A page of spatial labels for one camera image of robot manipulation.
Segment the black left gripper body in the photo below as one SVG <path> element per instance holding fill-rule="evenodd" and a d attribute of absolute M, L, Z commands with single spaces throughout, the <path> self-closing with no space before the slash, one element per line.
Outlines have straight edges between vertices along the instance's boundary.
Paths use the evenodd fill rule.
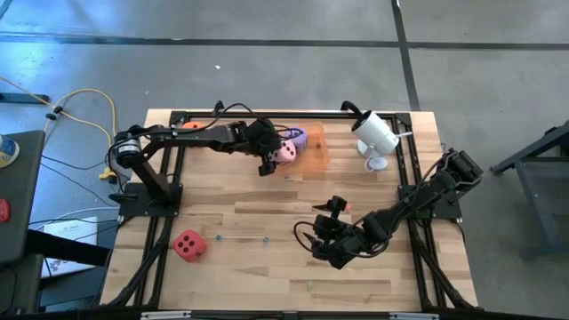
<path fill-rule="evenodd" d="M 274 173 L 276 163 L 268 160 L 268 153 L 280 149 L 281 138 L 273 123 L 268 118 L 257 119 L 246 127 L 245 137 L 247 143 L 244 152 L 261 159 L 259 175 L 268 176 Z"/>

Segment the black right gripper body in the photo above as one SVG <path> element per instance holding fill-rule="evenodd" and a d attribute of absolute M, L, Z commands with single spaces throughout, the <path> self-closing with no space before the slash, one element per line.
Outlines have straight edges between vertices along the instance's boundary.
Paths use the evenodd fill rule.
<path fill-rule="evenodd" d="M 313 223 L 318 245 L 312 250 L 313 256 L 327 260 L 337 269 L 344 268 L 354 258 L 373 257 L 373 238 L 367 234 L 365 221 L 373 212 L 369 212 L 356 223 L 347 223 L 339 219 L 346 210 L 348 202 L 340 196 L 333 196 L 326 204 L 328 215 L 319 213 Z"/>

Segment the large pink foam die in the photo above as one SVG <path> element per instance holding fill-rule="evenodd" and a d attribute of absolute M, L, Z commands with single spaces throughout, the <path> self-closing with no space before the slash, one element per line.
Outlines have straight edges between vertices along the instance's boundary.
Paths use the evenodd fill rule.
<path fill-rule="evenodd" d="M 277 152 L 277 164 L 291 163 L 297 156 L 296 148 L 290 140 L 282 140 L 281 147 Z"/>

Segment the large purple foam die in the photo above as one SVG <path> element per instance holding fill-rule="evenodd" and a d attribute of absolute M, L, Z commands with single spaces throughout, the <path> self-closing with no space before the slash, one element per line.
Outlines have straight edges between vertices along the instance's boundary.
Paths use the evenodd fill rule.
<path fill-rule="evenodd" d="M 308 134 L 304 128 L 293 127 L 289 131 L 289 138 L 299 154 L 305 151 L 308 143 Z"/>

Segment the large red foam die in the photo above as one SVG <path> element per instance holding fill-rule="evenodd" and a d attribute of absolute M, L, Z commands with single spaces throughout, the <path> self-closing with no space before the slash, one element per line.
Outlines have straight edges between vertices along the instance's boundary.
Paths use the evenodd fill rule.
<path fill-rule="evenodd" d="M 196 231 L 186 229 L 174 239 L 172 247 L 183 260 L 192 263 L 205 254 L 207 243 Z"/>

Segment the orange translucent plastic bin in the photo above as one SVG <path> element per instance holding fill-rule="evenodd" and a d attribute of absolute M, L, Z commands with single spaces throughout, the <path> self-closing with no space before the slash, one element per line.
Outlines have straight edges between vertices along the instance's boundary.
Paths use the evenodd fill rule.
<path fill-rule="evenodd" d="M 274 124 L 276 131 L 279 131 L 287 127 L 284 125 Z M 330 162 L 328 148 L 326 146 L 324 127 L 321 124 L 310 123 L 304 128 L 308 134 L 308 143 L 305 151 L 301 154 L 297 152 L 295 160 L 291 163 L 276 164 L 276 170 L 274 173 L 279 174 L 296 174 L 296 173 L 306 173 L 306 172 L 319 172 L 326 169 Z M 316 148 L 316 143 L 321 143 L 321 148 Z"/>

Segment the white cardboard box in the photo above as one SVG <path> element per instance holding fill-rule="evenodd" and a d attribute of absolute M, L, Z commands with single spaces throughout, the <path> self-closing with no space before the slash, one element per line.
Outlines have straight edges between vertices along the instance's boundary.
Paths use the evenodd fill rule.
<path fill-rule="evenodd" d="M 76 238 L 86 244 L 97 244 L 95 232 L 98 230 L 98 218 L 90 217 L 81 220 L 66 220 L 44 226 L 47 234 L 63 237 L 69 240 Z M 94 268 L 93 265 L 81 264 L 74 261 L 45 258 L 41 278 L 64 276 Z"/>

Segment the black metal cart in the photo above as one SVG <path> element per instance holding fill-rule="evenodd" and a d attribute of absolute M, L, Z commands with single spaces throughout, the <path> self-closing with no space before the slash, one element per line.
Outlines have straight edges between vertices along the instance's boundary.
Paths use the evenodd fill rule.
<path fill-rule="evenodd" d="M 534 260 L 569 253 L 569 235 L 564 239 L 558 224 L 561 217 L 569 221 L 569 120 L 490 167 L 496 176 L 509 169 L 516 171 L 529 210 L 544 236 L 543 244 L 524 250 L 521 257 Z"/>

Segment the black beam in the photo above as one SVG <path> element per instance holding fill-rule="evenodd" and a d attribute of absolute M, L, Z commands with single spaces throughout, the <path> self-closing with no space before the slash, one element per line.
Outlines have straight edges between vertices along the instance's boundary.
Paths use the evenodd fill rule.
<path fill-rule="evenodd" d="M 45 258 L 102 267 L 107 261 L 110 250 L 95 244 L 81 243 L 29 229 L 24 253 L 41 254 Z"/>

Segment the black floor bar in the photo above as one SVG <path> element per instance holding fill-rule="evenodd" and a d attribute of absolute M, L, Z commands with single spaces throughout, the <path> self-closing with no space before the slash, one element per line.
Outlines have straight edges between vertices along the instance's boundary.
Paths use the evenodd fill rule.
<path fill-rule="evenodd" d="M 0 92 L 0 102 L 21 104 L 48 104 L 51 101 L 47 95 L 29 95 L 25 93 Z"/>

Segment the grey side table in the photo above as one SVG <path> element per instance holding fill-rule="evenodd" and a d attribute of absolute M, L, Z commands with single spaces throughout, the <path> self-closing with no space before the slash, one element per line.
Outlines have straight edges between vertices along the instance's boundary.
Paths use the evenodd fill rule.
<path fill-rule="evenodd" d="M 8 221 L 0 222 L 0 266 L 24 254 L 44 137 L 42 130 L 6 135 L 20 152 L 11 164 L 0 168 L 0 200 L 6 200 L 10 209 Z"/>

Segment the round blue yellow can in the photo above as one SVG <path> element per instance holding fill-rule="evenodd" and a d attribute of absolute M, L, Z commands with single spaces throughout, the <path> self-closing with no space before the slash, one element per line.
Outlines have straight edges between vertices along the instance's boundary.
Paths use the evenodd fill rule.
<path fill-rule="evenodd" d="M 0 168 L 9 166 L 18 157 L 20 147 L 13 139 L 0 134 Z"/>

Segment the black aluminium table frame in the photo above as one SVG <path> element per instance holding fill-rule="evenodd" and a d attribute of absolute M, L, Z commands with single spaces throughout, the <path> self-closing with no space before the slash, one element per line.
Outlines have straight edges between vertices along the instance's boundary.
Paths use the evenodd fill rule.
<path fill-rule="evenodd" d="M 298 243 L 293 233 L 299 222 L 298 233 L 312 235 L 308 224 L 320 213 L 312 206 L 333 196 L 351 205 L 339 216 L 351 224 L 388 209 L 432 176 L 431 167 L 444 153 L 431 113 L 380 114 L 401 140 L 388 155 L 388 168 L 376 173 L 365 170 L 357 153 L 351 131 L 355 114 L 277 111 L 266 118 L 287 127 L 321 124 L 330 157 L 326 169 L 260 176 L 255 156 L 209 148 L 157 151 L 149 159 L 153 169 L 183 184 L 180 211 L 175 217 L 124 218 L 101 294 L 106 320 L 140 320 L 143 312 L 174 310 L 191 311 L 186 320 L 389 319 L 392 312 L 463 320 L 477 312 L 460 231 L 448 220 L 427 222 L 438 207 L 456 206 L 465 193 L 448 194 L 403 220 L 383 253 L 354 258 L 342 269 L 313 258 L 304 249 L 309 241 Z M 218 114 L 151 109 L 145 125 L 175 129 L 189 121 L 207 126 L 257 119 L 229 109 Z M 172 247 L 186 229 L 207 243 L 205 254 L 192 263 Z"/>

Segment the silver metal bracket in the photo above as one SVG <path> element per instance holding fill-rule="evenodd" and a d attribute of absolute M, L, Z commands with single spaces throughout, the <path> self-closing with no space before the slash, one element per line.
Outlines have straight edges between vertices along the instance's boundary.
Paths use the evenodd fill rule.
<path fill-rule="evenodd" d="M 192 318 L 192 312 L 187 310 L 143 312 L 140 320 L 186 320 Z"/>
<path fill-rule="evenodd" d="M 440 317 L 430 313 L 392 312 L 389 320 L 440 320 Z"/>

